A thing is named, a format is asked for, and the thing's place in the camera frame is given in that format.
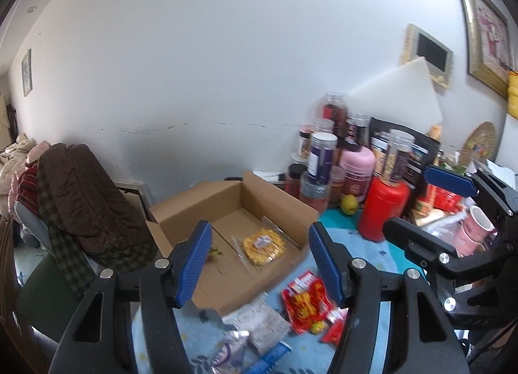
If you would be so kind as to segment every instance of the plaid fabric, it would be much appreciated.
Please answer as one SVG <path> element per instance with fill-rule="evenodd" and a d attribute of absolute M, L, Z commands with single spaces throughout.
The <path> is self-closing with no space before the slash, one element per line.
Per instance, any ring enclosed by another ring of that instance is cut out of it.
<path fill-rule="evenodd" d="M 37 193 L 38 163 L 28 165 L 27 170 L 20 176 L 16 200 L 22 202 L 27 209 L 39 217 Z"/>
<path fill-rule="evenodd" d="M 37 176 L 38 209 L 40 218 L 47 224 L 49 239 L 56 263 L 79 298 L 83 296 L 96 275 L 74 237 L 65 231 L 63 220 L 54 203 L 42 162 Z"/>
<path fill-rule="evenodd" d="M 43 159 L 38 165 L 37 184 L 39 213 L 49 228 L 54 258 L 74 293 L 81 297 L 96 275 L 82 253 L 76 237 L 66 232 L 65 224 L 50 190 Z M 89 257 L 103 267 L 110 267 L 122 273 L 143 269 L 154 260 L 157 253 L 153 237 L 151 233 L 148 234 L 149 239 L 138 246 L 123 250 L 113 247 L 105 253 L 90 254 Z"/>

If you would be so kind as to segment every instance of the cardboard box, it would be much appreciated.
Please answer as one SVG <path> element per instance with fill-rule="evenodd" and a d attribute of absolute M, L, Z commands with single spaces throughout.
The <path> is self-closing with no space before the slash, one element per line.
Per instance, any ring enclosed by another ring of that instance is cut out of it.
<path fill-rule="evenodd" d="M 190 236 L 199 220 L 212 225 L 212 245 L 223 254 L 207 262 L 196 286 L 193 302 L 199 309 L 213 308 L 228 314 L 285 278 L 309 251 L 308 231 L 318 220 L 316 210 L 251 172 L 243 181 L 203 181 L 150 208 L 157 223 L 148 222 L 160 252 Z M 290 237 L 284 254 L 266 266 L 254 266 L 253 276 L 235 250 L 239 243 L 261 229 L 268 217 Z"/>

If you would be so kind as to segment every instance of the red plaid cloth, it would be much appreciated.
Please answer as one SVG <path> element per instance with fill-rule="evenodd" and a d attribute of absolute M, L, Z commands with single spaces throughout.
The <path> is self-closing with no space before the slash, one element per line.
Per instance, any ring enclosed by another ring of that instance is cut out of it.
<path fill-rule="evenodd" d="M 20 176 L 16 200 L 23 203 L 27 209 L 39 217 L 38 192 L 36 188 L 38 184 L 37 174 L 38 162 L 35 162 Z"/>

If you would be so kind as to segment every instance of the red package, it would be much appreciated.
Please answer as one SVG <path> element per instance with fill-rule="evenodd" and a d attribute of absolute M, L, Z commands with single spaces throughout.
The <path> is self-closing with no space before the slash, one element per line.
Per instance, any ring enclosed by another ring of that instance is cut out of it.
<path fill-rule="evenodd" d="M 332 309 L 322 280 L 310 271 L 290 283 L 281 296 L 289 322 L 298 334 L 307 332 L 313 324 L 325 320 Z"/>
<path fill-rule="evenodd" d="M 333 344 L 335 346 L 338 346 L 344 327 L 345 327 L 345 320 L 337 319 L 332 324 L 332 326 L 327 330 L 325 335 L 322 336 L 322 342 L 324 342 L 325 344 Z"/>
<path fill-rule="evenodd" d="M 453 212 L 455 214 L 461 211 L 463 208 L 460 204 L 461 200 L 462 196 L 437 187 L 434 207 L 437 209 L 445 210 L 446 212 Z"/>

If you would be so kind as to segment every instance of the pink cup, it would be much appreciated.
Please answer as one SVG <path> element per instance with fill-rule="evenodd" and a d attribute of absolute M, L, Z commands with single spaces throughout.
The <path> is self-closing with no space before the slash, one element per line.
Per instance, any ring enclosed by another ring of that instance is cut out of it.
<path fill-rule="evenodd" d="M 482 212 L 482 209 L 478 206 L 471 206 L 466 219 L 455 233 L 453 246 L 460 257 L 471 255 L 485 237 L 493 231 L 493 224 Z"/>
<path fill-rule="evenodd" d="M 464 232 L 475 242 L 483 242 L 494 231 L 493 224 L 478 206 L 471 206 L 468 216 L 463 221 Z"/>

